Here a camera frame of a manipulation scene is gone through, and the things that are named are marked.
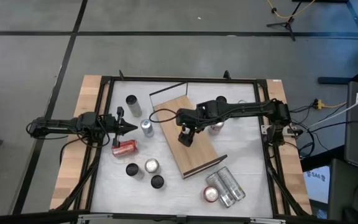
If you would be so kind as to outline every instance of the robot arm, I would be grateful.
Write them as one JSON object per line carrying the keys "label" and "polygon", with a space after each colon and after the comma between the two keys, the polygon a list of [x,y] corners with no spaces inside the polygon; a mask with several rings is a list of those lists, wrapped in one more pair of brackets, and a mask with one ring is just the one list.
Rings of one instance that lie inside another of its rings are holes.
{"label": "robot arm", "polygon": [[261,103],[226,103],[210,100],[197,104],[195,110],[179,109],[176,124],[182,126],[178,140],[185,146],[191,146],[195,133],[205,127],[223,122],[229,118],[265,116],[272,123],[268,130],[268,139],[272,144],[284,144],[283,128],[291,123],[287,104],[272,99]]}
{"label": "robot arm", "polygon": [[98,116],[95,112],[85,112],[78,118],[70,120],[37,118],[31,122],[26,130],[33,138],[41,138],[48,134],[77,134],[90,139],[103,139],[107,133],[116,133],[113,145],[118,147],[118,136],[123,136],[137,126],[125,122],[124,110],[117,108],[117,118],[111,114]]}

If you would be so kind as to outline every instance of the gray floor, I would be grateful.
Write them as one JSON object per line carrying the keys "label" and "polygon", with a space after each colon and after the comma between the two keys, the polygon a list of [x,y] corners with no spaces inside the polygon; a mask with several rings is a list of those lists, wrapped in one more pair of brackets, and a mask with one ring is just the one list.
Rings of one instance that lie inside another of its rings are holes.
{"label": "gray floor", "polygon": [[[351,0],[358,14],[358,1]],[[273,1],[290,14],[296,3]],[[0,0],[0,30],[72,30],[80,0]],[[89,1],[80,30],[280,31],[281,21],[265,1]],[[358,32],[345,4],[316,3],[296,17],[297,32]],[[24,127],[42,116],[55,83],[68,37],[0,37],[0,215],[7,214],[33,140]],[[71,118],[83,75],[221,77],[283,80],[290,108],[315,98],[327,105],[346,100],[346,86],[322,86],[319,76],[358,72],[358,39],[288,37],[77,37],[53,118]],[[332,110],[310,112],[312,124]],[[306,114],[294,114],[302,119]],[[334,121],[344,120],[343,116]],[[344,141],[344,127],[319,132],[328,148]],[[37,166],[25,212],[48,210],[65,140],[49,141]],[[302,136],[298,145],[309,142]],[[315,153],[323,152],[316,145]]]}

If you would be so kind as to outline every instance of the soda can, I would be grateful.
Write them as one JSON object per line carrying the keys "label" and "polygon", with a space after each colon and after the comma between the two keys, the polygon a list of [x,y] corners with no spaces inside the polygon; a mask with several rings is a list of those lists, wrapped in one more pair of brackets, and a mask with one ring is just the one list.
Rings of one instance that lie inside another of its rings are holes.
{"label": "soda can", "polygon": [[144,177],[144,172],[135,163],[131,163],[126,168],[127,175],[136,179],[141,180]]}
{"label": "soda can", "polygon": [[127,96],[127,98],[125,99],[129,110],[131,111],[132,115],[134,115],[134,117],[138,118],[140,116],[142,116],[142,109],[140,108],[139,102],[137,101],[136,96],[134,95],[129,95]]}
{"label": "soda can", "polygon": [[157,174],[160,171],[160,164],[156,159],[148,159],[144,164],[144,169],[149,174]]}
{"label": "soda can", "polygon": [[238,103],[246,103],[246,101],[245,100],[239,100]]}
{"label": "soda can", "polygon": [[144,119],[140,122],[140,126],[142,127],[143,133],[146,137],[152,137],[154,135],[153,126],[149,120]]}
{"label": "soda can", "polygon": [[150,183],[152,184],[152,187],[155,189],[164,189],[165,188],[165,182],[164,182],[164,178],[162,178],[162,176],[160,175],[155,175],[152,180],[150,181]]}
{"label": "soda can", "polygon": [[224,122],[219,122],[218,124],[212,124],[209,126],[208,131],[211,135],[217,135],[224,126]]}
{"label": "soda can", "polygon": [[208,176],[206,178],[206,182],[208,185],[213,186],[216,190],[218,190],[219,200],[226,208],[229,208],[236,202],[236,200],[230,194],[229,189],[227,189],[217,173],[213,173]]}
{"label": "soda can", "polygon": [[219,197],[219,193],[218,190],[216,190],[216,188],[214,187],[206,187],[203,190],[203,198],[207,201],[207,202],[215,202]]}
{"label": "soda can", "polygon": [[137,152],[137,144],[135,140],[120,142],[119,147],[111,148],[114,157],[126,156]]}
{"label": "soda can", "polygon": [[246,196],[246,193],[244,193],[239,183],[235,180],[227,167],[223,167],[218,170],[218,175],[224,182],[224,185],[229,189],[230,194],[233,195],[235,200],[240,201]]}

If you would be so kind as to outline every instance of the wooden cutting board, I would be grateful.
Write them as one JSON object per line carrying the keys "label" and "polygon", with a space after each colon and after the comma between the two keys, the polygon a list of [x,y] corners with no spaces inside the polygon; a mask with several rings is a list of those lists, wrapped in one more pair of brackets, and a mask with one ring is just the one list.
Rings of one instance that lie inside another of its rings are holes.
{"label": "wooden cutting board", "polygon": [[[177,111],[179,108],[194,109],[195,107],[185,95],[154,106],[154,110],[162,108]],[[157,113],[160,121],[172,118],[172,116],[174,114],[169,111],[159,111]],[[190,147],[186,147],[178,141],[181,127],[177,126],[175,119],[160,123],[160,125],[184,179],[220,163],[227,157],[227,155],[218,157],[209,141],[207,130],[195,134],[193,144]]]}

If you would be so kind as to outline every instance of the yellow cable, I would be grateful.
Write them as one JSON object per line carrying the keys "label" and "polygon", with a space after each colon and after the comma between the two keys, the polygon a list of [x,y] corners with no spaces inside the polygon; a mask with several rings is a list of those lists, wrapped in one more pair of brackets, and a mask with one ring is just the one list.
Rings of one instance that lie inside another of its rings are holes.
{"label": "yellow cable", "polygon": [[[270,2],[270,0],[266,0],[268,2],[268,4],[270,5],[270,8],[273,9],[273,4]],[[301,12],[303,12],[307,7],[309,7],[311,4],[313,4],[316,0],[311,1],[307,6],[305,6],[302,10],[300,10],[299,12],[295,13],[294,15],[290,15],[290,16],[280,16],[277,11],[275,11],[274,13],[276,14],[277,17],[282,18],[282,19],[288,19],[291,17],[295,17],[296,15],[301,14]]]}
{"label": "yellow cable", "polygon": [[343,102],[343,103],[340,103],[338,105],[335,105],[335,106],[326,106],[326,105],[323,105],[322,107],[323,108],[337,108],[337,107],[340,107],[340,106],[343,106],[345,105],[347,102]]}

